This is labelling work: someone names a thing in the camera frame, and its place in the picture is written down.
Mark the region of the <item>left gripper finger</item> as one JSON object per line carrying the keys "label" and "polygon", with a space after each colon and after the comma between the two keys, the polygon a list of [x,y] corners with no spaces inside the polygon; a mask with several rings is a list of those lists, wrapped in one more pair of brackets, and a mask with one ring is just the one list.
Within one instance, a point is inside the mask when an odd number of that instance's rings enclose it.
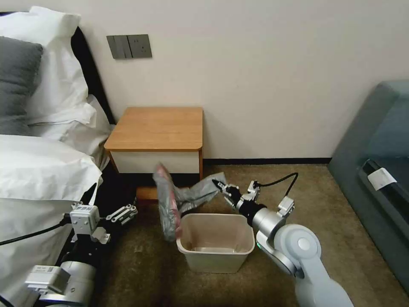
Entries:
{"label": "left gripper finger", "polygon": [[136,215],[138,214],[138,210],[135,205],[128,204],[126,206],[122,206],[115,212],[106,217],[101,217],[101,220],[110,221],[112,223],[120,224],[124,226],[128,222],[130,222]]}
{"label": "left gripper finger", "polygon": [[96,188],[97,183],[94,183],[86,192],[84,192],[83,196],[80,199],[80,203],[82,205],[91,205],[92,197],[94,195]]}

